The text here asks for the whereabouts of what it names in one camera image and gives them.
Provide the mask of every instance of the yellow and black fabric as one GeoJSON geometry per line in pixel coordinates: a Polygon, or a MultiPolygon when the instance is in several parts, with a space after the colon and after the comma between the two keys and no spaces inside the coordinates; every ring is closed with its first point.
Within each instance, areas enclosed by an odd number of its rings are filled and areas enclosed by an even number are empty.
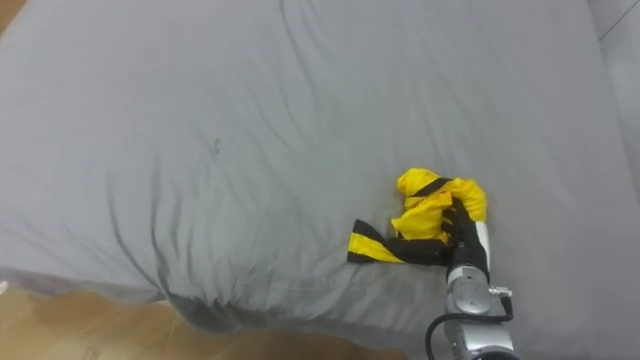
{"type": "Polygon", "coordinates": [[[465,218],[484,222],[486,197],[471,179],[448,179],[428,169],[410,169],[397,180],[404,194],[404,213],[391,219],[394,236],[385,238],[372,226],[357,220],[349,239],[347,260],[446,265],[450,242],[456,231],[454,202],[465,218]]]}

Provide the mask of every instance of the gray bedsheet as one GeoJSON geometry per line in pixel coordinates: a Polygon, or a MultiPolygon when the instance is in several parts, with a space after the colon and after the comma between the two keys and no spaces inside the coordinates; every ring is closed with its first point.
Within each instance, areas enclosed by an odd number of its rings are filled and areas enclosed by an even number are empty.
{"type": "Polygon", "coordinates": [[[526,358],[637,359],[616,116],[583,0],[30,0],[0,40],[0,277],[420,358],[443,271],[345,255],[427,167],[485,188],[526,358]]]}

